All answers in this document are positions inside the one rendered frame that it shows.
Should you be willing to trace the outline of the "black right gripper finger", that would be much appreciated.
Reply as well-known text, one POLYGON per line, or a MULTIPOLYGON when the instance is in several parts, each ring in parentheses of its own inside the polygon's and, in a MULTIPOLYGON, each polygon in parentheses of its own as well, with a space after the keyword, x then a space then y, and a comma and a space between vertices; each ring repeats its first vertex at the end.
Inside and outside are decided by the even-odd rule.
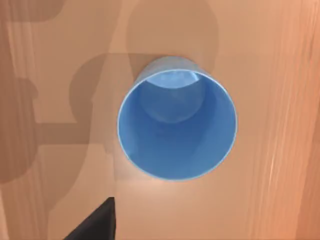
POLYGON ((108 197, 63 240, 116 240, 116 202, 108 197))

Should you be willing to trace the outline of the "blue cup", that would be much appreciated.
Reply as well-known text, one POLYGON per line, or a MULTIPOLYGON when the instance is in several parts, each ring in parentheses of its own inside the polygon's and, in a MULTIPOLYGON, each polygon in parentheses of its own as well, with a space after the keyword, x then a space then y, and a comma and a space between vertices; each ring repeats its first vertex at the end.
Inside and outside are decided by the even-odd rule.
POLYGON ((150 62, 125 95, 117 117, 127 159, 144 173, 169 181, 214 170, 230 153, 237 131, 228 91, 180 56, 150 62))

